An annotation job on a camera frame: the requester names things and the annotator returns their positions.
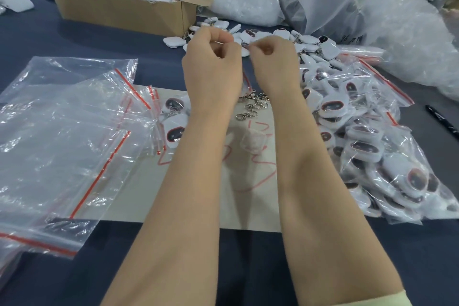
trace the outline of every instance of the table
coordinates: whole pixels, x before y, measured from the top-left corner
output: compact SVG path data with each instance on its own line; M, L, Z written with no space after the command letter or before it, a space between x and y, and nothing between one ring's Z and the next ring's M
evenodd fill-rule
M32 56L139 58L136 84L184 90L183 52L162 37L65 21L52 0L32 0L35 10L0 16L3 90ZM248 59L244 68L252 82ZM432 104L459 126L459 104L435 89L399 82L416 105L402 112L438 177L459 195L459 144L425 111ZM459 300L459 222L390 226L369 220L399 270L414 306L451 306ZM0 293L2 306L99 305L141 225L101 222L72 260L24 254ZM296 305L281 234L221 230L217 305Z

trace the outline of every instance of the open cardboard box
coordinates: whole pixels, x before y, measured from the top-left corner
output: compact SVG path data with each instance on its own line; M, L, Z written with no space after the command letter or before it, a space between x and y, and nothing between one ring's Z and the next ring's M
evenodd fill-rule
M196 6L213 0L55 0L64 19L161 36L183 36L196 22Z

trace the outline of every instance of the forearm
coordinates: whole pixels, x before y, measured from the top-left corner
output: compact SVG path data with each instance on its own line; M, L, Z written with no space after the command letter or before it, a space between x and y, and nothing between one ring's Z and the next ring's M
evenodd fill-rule
M271 102L280 220L299 303L333 305L401 291L397 271L336 172L300 91Z
M102 305L214 305L219 188L228 114L191 117Z

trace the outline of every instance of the person's right arm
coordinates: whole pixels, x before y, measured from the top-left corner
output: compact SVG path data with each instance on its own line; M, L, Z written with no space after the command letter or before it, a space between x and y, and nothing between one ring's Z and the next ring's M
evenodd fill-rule
M273 108L280 221L299 304L330 306L403 291L331 162L301 94L292 42L271 36L249 50Z

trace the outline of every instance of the person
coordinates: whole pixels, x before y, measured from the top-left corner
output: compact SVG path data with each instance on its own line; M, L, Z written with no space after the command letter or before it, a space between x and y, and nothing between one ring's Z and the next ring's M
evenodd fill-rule
M301 94L293 43L270 36L249 51L274 115L279 215L299 305L410 305L396 269L330 160ZM215 305L220 173L242 87L241 47L230 33L202 27L182 66L192 106L189 123L102 306Z

